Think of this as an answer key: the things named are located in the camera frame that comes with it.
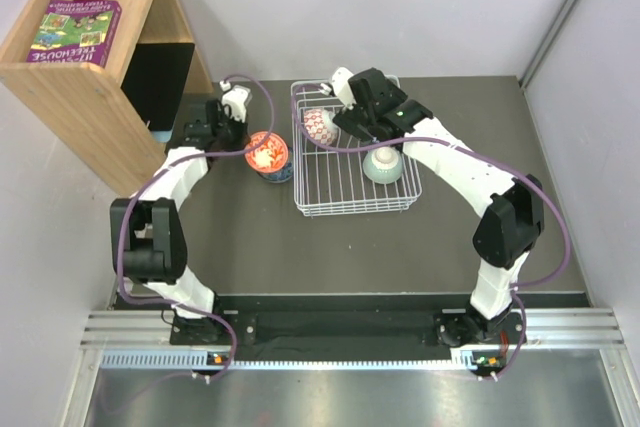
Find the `red floral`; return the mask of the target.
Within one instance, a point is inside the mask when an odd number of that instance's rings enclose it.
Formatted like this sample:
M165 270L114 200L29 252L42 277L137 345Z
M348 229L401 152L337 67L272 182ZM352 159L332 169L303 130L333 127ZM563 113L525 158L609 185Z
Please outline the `red floral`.
M289 149L286 142L277 134L267 135L266 131L255 132L246 146L249 152L245 160L255 171L272 174L282 170L289 161Z

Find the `pale green bowl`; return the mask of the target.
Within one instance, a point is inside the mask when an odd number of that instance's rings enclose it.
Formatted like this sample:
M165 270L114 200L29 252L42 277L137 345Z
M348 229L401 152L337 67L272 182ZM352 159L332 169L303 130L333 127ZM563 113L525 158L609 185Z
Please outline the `pale green bowl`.
M392 147L380 147L369 151L362 166L364 175L381 185L398 181L404 170L400 153Z

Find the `red patterned white bowl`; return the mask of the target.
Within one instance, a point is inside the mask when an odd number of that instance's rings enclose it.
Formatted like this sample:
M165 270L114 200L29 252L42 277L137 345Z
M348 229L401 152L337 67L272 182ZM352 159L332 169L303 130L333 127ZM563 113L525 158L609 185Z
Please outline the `red patterned white bowl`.
M314 108L303 114L303 125L309 136L322 145L332 145L338 139L339 128L333 118L335 114L327 109Z

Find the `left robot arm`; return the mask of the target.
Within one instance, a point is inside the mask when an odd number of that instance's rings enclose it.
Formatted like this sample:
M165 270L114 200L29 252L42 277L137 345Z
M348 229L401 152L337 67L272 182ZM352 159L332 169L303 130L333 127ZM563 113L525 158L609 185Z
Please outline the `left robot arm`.
M226 334L215 291L188 267L179 210L209 172L207 152L241 151L248 143L250 99L240 89L191 105L179 143L168 151L158 179L133 204L129 219L124 219L129 199L119 198L110 206L113 269L170 306L174 345L213 344Z

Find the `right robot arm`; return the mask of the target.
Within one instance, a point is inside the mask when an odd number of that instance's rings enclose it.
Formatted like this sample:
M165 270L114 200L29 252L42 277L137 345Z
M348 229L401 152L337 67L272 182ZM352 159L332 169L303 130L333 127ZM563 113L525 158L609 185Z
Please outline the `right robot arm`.
M482 160L451 134L420 102L410 98L382 71L357 74L345 67L329 80L341 102L335 124L365 143L393 147L422 164L458 192L479 217L472 238L480 258L476 285L465 313L441 328L450 346L492 341L504 327L513 300L511 288L544 229L538 180L518 179Z

